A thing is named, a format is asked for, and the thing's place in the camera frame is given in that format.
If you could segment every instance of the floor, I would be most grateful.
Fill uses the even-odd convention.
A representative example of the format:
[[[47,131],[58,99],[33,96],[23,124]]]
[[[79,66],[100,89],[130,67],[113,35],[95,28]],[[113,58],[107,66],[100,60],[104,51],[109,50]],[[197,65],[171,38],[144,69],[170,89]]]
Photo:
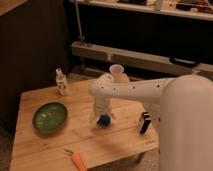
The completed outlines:
[[[68,76],[70,82],[87,80],[89,77],[82,74],[71,73]],[[152,122],[158,131],[159,106],[144,104],[146,111],[150,112]],[[8,171],[11,160],[13,136],[0,128],[0,171]],[[136,163],[137,155],[109,163],[100,167],[90,169],[90,171],[157,171],[158,170],[158,149],[147,152],[140,163]]]

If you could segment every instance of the green plate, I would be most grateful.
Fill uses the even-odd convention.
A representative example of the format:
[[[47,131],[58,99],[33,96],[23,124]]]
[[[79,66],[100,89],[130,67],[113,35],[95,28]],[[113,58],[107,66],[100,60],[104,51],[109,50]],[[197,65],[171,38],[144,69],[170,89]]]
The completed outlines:
[[[36,111],[33,117],[33,126],[41,134],[53,133],[64,125],[67,113],[63,104],[47,103]]]

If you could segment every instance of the dark wall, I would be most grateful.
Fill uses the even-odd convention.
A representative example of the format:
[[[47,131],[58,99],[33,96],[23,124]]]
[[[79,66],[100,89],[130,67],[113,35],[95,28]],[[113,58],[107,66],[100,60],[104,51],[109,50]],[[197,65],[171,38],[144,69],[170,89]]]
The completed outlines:
[[[72,8],[70,24],[76,20]],[[213,21],[90,5],[79,5],[79,11],[88,43],[213,64]],[[76,40],[78,32],[70,29]]]
[[[1,126],[14,131],[20,94],[55,85],[57,67],[70,67],[62,0],[30,0],[0,17]]]

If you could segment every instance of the orange carrot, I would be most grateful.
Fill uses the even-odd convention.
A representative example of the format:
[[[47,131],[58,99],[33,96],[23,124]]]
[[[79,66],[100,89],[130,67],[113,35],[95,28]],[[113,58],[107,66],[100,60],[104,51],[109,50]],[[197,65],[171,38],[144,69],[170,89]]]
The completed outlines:
[[[74,153],[71,150],[67,150],[67,149],[64,149],[64,150],[71,155],[72,162],[75,164],[75,166],[78,168],[79,171],[87,171],[87,168],[86,168],[80,154]]]

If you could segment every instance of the wooden surface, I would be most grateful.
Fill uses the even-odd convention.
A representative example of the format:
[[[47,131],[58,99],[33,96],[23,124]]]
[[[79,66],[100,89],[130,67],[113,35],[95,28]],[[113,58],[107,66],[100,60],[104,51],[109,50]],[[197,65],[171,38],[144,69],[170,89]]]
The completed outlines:
[[[59,95],[57,87],[22,94],[11,171],[75,171],[64,149],[81,154],[88,168],[126,158],[158,147],[158,136],[152,125],[145,135],[137,132],[141,103],[112,99],[116,120],[108,128],[90,124],[93,98],[88,86],[93,80],[70,84],[70,94]],[[57,133],[42,137],[35,133],[32,118],[36,110],[49,102],[64,104],[69,112],[66,125]]]
[[[28,0],[0,0],[0,16],[27,1]]]

